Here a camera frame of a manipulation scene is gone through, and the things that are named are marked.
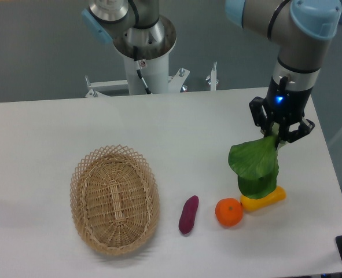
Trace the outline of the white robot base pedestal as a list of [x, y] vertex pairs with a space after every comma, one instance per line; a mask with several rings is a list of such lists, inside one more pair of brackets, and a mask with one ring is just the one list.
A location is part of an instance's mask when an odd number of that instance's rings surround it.
[[190, 71], [180, 68], [174, 75], [169, 74], [168, 54], [155, 59], [133, 60], [123, 56], [126, 72], [125, 80], [90, 82], [85, 76], [86, 98], [97, 98], [114, 95], [141, 95], [184, 93], [188, 91], [186, 80]]

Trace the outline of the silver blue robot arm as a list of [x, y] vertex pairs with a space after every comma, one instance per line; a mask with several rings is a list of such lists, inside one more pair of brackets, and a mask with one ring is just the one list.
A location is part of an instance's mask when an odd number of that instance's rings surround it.
[[[249, 103], [255, 125], [275, 136], [276, 145], [309, 135], [315, 125], [304, 109], [337, 32], [341, 2], [226, 1], [225, 12], [280, 47], [266, 97]], [[158, 1], [90, 1], [82, 19], [98, 41], [114, 44], [122, 55], [130, 94], [180, 91], [187, 73], [168, 74], [176, 32]]]

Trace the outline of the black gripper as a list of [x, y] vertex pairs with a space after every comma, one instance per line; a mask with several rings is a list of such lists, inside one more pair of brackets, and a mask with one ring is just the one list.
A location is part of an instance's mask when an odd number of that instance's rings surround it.
[[[271, 119], [279, 124], [277, 149], [309, 135], [315, 127], [314, 122], [302, 118], [312, 88], [302, 91], [281, 88], [272, 78], [266, 97], [255, 97], [249, 103], [254, 124], [264, 136], [271, 133]], [[290, 126], [296, 123], [298, 128], [290, 131]]]

